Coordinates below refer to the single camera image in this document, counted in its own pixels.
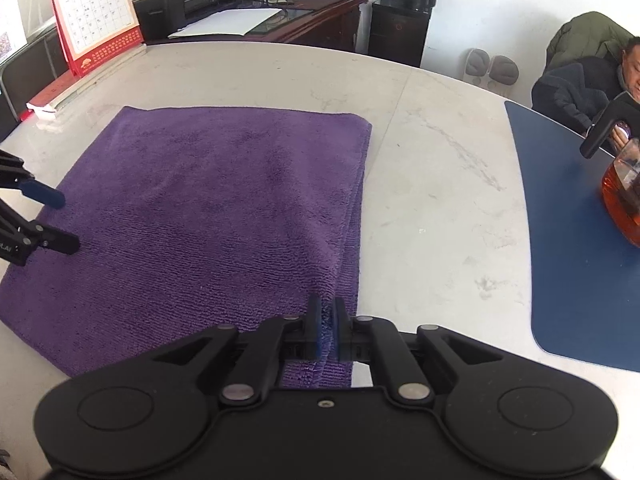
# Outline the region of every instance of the calendar page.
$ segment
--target calendar page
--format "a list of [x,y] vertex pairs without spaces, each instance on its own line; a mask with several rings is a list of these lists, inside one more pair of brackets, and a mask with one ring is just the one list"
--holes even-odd
[[131,0],[53,0],[53,3],[73,60],[138,27]]

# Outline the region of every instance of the white table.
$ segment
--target white table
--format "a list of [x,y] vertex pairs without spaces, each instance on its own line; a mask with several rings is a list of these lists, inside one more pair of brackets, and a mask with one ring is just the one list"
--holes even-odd
[[[361,313],[400,330],[435,323],[592,381],[620,416],[605,468],[640,478],[640,374],[542,351],[530,330],[529,231],[504,100],[407,66],[284,44],[150,47],[70,105],[60,131],[30,118],[2,143],[56,186],[123,105],[257,106],[351,112],[373,124],[360,254]],[[26,218],[38,204],[0,197]],[[18,478],[47,469],[31,417],[64,375],[0,325],[0,447]],[[357,367],[354,384],[366,384]]]

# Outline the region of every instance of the book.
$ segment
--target book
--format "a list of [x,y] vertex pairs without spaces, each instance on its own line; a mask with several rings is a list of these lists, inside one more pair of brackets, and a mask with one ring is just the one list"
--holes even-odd
[[66,62],[75,76],[142,43],[131,0],[52,0]]
[[145,52],[146,45],[141,44],[108,60],[85,76],[77,76],[71,70],[67,70],[31,98],[27,103],[27,108],[33,110],[40,119],[53,120],[62,108],[82,92],[95,85],[101,79],[116,72],[127,61]]

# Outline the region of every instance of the purple towel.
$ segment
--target purple towel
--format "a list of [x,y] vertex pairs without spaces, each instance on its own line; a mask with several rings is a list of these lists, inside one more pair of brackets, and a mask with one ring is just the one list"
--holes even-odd
[[[217,323],[254,330],[303,312],[310,292],[356,310],[371,126],[351,114],[123,108],[42,222],[78,234],[0,283],[0,319],[69,375]],[[287,368],[287,386],[348,386],[350,367]]]

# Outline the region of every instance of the green jacket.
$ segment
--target green jacket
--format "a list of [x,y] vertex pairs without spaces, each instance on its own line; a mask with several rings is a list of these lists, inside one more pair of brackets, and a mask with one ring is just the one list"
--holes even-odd
[[633,35],[599,12],[585,12],[565,23],[546,48],[545,72],[586,56],[622,60],[622,49]]

